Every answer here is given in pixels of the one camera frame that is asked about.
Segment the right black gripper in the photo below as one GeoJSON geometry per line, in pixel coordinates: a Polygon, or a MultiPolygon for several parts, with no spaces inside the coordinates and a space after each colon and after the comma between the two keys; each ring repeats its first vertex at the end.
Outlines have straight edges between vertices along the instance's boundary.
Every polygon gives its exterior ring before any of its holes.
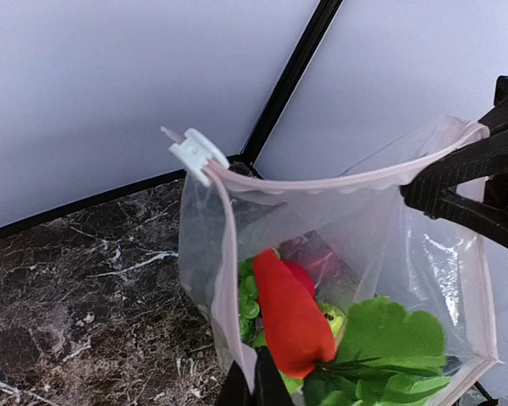
{"type": "Polygon", "coordinates": [[[496,80],[494,107],[481,123],[490,129],[487,138],[428,165],[400,192],[410,208],[470,228],[508,249],[508,75],[496,80]],[[458,185],[486,177],[483,201],[457,193],[458,185]]]}

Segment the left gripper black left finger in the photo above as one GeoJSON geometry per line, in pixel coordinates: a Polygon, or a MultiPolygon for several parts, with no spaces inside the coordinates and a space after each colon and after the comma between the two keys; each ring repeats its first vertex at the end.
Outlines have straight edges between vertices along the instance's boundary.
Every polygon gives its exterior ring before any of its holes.
{"type": "Polygon", "coordinates": [[[233,362],[214,405],[249,406],[251,405],[251,401],[252,396],[242,369],[233,362]]]}

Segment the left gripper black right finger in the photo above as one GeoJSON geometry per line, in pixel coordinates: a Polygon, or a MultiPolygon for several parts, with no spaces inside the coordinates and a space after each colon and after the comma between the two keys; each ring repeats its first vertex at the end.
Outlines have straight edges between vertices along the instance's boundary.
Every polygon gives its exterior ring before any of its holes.
{"type": "Polygon", "coordinates": [[[256,406],[292,406],[291,397],[267,348],[257,351],[254,397],[256,406]]]}

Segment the green grapes bunch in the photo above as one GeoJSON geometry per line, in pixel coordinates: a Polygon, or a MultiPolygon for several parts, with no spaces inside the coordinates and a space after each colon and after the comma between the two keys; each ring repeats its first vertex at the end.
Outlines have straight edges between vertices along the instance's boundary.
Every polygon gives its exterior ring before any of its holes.
{"type": "Polygon", "coordinates": [[[249,343],[256,334],[257,319],[261,316],[253,259],[238,264],[238,300],[241,341],[249,343]]]}

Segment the orange carrot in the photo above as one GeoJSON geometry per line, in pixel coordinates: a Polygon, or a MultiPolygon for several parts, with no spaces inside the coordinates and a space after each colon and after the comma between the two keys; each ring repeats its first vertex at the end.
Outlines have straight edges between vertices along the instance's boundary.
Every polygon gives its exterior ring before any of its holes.
{"type": "Polygon", "coordinates": [[[446,388],[442,326],[386,297],[352,304],[334,337],[323,312],[274,250],[253,260],[263,332],[279,372],[307,405],[424,405],[446,388]]]}

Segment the clear zip top bag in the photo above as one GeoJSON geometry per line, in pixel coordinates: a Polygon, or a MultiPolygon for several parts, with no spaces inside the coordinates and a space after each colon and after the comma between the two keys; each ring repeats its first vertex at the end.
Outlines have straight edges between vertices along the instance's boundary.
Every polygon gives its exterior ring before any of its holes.
{"type": "Polygon", "coordinates": [[[238,264],[266,250],[300,264],[316,302],[344,313],[386,297],[406,312],[434,316],[444,332],[449,385],[424,405],[458,401],[499,360],[483,237],[407,206],[400,188],[451,152],[483,140],[486,126],[448,117],[407,134],[338,178],[269,181],[231,171],[195,129],[171,134],[185,166],[179,220],[179,279],[208,319],[223,366],[235,362],[255,405],[257,351],[268,348],[262,313],[241,341],[238,264]]]}

